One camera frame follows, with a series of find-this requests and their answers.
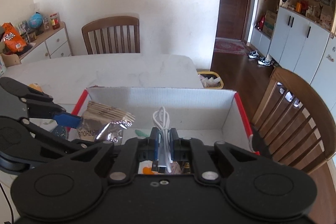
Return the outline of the black snack bar packet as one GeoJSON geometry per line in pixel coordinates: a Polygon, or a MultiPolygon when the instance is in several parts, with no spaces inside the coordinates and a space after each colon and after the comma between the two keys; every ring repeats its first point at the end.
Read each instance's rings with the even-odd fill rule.
{"type": "Polygon", "coordinates": [[[184,162],[183,163],[182,173],[183,174],[190,174],[191,173],[191,168],[190,168],[190,163],[189,162],[184,162]]]}

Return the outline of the yellow plush toy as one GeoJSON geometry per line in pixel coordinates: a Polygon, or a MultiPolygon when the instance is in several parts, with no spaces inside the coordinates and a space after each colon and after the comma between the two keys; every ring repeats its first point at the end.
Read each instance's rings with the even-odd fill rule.
{"type": "Polygon", "coordinates": [[[43,89],[41,88],[41,86],[39,84],[32,83],[32,84],[29,84],[29,87],[33,88],[34,90],[37,90],[39,92],[43,92],[43,89]]]}

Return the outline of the teal green pen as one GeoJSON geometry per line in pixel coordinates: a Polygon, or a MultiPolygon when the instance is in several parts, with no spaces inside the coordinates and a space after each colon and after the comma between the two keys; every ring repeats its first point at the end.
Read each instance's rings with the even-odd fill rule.
{"type": "Polygon", "coordinates": [[[135,131],[135,134],[136,134],[138,137],[140,137],[140,138],[148,138],[148,137],[149,137],[148,134],[144,133],[144,132],[141,131],[141,130],[134,130],[134,131],[135,131]]]}

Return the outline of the red cardboard box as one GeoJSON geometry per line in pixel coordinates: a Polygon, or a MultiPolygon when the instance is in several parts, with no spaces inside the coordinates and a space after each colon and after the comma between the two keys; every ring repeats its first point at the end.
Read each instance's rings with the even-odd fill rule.
{"type": "Polygon", "coordinates": [[[112,106],[134,115],[132,126],[123,132],[123,141],[136,131],[149,135],[162,113],[169,115],[164,128],[175,128],[180,138],[196,138],[204,145],[224,141],[252,151],[252,129],[238,92],[182,88],[106,88],[83,91],[74,109],[82,115],[89,101],[112,106]]]}

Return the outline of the brown foil snack bag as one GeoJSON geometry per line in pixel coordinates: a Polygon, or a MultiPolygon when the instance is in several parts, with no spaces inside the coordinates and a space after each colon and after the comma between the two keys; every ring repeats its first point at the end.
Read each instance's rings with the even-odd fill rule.
{"type": "Polygon", "coordinates": [[[89,101],[81,116],[77,133],[81,140],[122,145],[123,131],[132,126],[135,116],[121,109],[89,101]]]}

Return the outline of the pink pastry packet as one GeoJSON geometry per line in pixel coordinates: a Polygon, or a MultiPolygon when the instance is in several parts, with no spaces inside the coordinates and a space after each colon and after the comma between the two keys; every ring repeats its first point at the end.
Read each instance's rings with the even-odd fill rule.
{"type": "Polygon", "coordinates": [[[178,162],[176,162],[176,161],[172,162],[170,167],[171,167],[170,174],[173,174],[173,175],[183,174],[182,169],[181,169],[178,162]]]}

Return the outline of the white drawer cabinet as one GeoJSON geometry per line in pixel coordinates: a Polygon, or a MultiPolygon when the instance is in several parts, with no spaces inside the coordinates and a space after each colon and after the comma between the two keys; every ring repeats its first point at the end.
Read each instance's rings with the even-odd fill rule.
{"type": "Polygon", "coordinates": [[[20,57],[22,64],[72,56],[66,24],[64,22],[61,22],[60,27],[56,30],[51,28],[43,32],[33,44],[34,46],[20,57]]]}

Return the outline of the orange snack bag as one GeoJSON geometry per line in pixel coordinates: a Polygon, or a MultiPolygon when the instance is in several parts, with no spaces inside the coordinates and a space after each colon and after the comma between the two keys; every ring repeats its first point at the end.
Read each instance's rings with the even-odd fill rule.
{"type": "Polygon", "coordinates": [[[12,53],[23,52],[27,43],[22,39],[15,27],[11,23],[4,23],[2,28],[5,31],[2,39],[8,50],[12,53]]]}

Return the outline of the yellow rim trash bin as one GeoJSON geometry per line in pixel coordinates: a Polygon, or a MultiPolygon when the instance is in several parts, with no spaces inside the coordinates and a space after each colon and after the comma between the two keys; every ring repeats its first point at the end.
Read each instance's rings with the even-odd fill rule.
{"type": "Polygon", "coordinates": [[[224,82],[221,77],[212,71],[200,71],[198,76],[204,88],[206,89],[222,89],[224,82]]]}

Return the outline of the blue globe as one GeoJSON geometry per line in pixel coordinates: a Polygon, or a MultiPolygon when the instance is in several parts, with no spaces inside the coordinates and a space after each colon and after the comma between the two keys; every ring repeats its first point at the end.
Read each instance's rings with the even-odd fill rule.
{"type": "Polygon", "coordinates": [[[36,36],[43,33],[41,26],[43,25],[43,17],[39,12],[33,14],[28,21],[29,27],[32,31],[35,31],[36,36]]]}

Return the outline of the red lid jar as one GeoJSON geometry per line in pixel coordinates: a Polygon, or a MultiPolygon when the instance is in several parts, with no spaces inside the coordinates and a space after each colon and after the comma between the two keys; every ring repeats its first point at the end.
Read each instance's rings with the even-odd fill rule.
{"type": "Polygon", "coordinates": [[[53,30],[56,30],[60,27],[59,15],[54,13],[50,15],[51,26],[53,30]]]}

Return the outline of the wooden chair behind table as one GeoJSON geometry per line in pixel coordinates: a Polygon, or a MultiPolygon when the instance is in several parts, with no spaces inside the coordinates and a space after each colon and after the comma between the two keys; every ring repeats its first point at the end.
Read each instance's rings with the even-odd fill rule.
{"type": "Polygon", "coordinates": [[[111,16],[81,28],[89,55],[106,53],[140,53],[139,19],[111,16]]]}

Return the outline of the wooden chair at right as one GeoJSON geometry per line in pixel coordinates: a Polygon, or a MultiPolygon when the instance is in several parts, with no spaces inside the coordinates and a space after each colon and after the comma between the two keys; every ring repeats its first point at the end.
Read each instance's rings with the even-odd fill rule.
{"type": "Polygon", "coordinates": [[[335,154],[330,110],[304,79],[289,70],[273,70],[251,126],[254,151],[307,174],[335,154]]]}

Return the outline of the white wall cabinet unit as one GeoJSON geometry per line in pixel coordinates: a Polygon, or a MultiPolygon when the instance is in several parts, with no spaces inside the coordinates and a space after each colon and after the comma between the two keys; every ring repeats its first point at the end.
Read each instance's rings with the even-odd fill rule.
{"type": "Polygon", "coordinates": [[[335,0],[257,0],[251,43],[335,106],[335,0]]]}

